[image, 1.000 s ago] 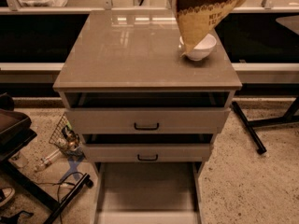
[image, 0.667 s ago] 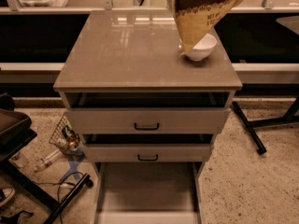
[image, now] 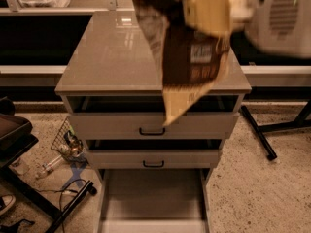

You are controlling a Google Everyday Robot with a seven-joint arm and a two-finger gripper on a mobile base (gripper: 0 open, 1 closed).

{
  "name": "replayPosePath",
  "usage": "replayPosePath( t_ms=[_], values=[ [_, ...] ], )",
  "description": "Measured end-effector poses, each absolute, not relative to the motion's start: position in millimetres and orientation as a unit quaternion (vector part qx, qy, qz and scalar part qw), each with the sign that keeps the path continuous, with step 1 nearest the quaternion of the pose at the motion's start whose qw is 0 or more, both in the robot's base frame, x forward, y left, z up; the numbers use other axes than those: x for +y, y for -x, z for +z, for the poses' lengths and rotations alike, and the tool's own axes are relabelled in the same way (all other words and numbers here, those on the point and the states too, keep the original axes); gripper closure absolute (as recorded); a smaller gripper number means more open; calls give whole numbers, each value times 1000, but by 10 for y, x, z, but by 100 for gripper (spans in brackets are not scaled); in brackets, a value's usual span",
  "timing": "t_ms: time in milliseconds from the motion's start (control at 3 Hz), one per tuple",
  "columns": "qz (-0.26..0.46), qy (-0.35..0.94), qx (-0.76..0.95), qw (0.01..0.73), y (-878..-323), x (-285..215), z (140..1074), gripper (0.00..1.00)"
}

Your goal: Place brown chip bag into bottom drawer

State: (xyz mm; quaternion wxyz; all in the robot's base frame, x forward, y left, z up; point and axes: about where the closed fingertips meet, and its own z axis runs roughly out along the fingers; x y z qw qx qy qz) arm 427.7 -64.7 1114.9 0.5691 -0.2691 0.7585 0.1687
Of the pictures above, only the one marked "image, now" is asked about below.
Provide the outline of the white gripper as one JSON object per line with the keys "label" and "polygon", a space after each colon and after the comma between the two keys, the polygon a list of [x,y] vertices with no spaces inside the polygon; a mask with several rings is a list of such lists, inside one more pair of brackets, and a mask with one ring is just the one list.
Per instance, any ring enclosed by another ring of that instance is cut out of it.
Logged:
{"label": "white gripper", "polygon": [[[311,57],[311,0],[248,0],[253,16],[231,36],[235,53]],[[213,37],[231,33],[229,0],[183,0],[185,24]]]}

